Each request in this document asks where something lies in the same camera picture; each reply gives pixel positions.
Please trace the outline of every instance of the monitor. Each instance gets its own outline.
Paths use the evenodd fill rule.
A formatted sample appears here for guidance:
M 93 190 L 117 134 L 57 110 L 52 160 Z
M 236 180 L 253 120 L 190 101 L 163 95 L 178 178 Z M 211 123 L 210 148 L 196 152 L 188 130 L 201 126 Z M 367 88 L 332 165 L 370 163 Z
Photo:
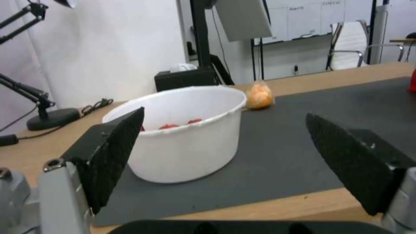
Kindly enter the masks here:
M 217 0 L 215 7 L 230 42 L 272 36 L 264 0 Z

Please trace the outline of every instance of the black mat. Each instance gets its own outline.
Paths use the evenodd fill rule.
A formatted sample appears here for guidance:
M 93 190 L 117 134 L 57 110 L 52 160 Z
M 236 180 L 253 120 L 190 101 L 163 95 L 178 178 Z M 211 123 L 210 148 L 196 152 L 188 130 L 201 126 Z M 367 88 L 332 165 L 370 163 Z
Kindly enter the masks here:
M 122 224 L 342 187 L 310 140 L 307 112 L 373 130 L 416 156 L 416 95 L 409 78 L 278 97 L 244 112 L 235 158 L 220 171 L 182 184 L 154 184 L 126 167 L 94 225 Z

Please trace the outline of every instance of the red strawberry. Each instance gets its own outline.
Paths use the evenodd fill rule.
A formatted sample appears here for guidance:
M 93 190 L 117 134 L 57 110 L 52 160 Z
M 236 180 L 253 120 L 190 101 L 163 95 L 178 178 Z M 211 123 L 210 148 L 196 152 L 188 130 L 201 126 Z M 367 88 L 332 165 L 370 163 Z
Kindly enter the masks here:
M 179 125 L 176 125 L 176 124 L 166 124 L 166 125 L 163 125 L 162 127 L 160 127 L 159 130 L 173 128 L 173 127 L 179 127 Z
M 192 120 L 188 121 L 188 124 L 194 124 L 194 123 L 197 123 L 197 122 L 200 122 L 200 121 L 202 121 L 202 119 L 192 119 Z

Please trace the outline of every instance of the whiteboard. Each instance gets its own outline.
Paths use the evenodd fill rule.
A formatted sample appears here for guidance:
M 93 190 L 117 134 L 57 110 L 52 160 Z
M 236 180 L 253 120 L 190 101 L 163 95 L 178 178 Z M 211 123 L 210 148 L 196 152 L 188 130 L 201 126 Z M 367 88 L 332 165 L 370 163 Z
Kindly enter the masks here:
M 264 44 L 331 33 L 331 24 L 365 20 L 370 25 L 371 0 L 266 0 L 272 37 Z M 260 43 L 255 38 L 255 45 Z

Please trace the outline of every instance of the lamp base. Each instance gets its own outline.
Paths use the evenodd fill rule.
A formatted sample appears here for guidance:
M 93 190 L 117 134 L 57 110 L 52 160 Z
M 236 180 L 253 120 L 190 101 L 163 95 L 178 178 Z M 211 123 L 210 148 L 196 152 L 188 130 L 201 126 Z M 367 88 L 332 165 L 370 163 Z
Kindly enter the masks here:
M 49 128 L 67 125 L 80 118 L 78 109 L 68 108 L 48 112 L 46 119 L 41 119 L 39 116 L 31 118 L 27 123 L 27 129 L 30 131 L 40 131 Z

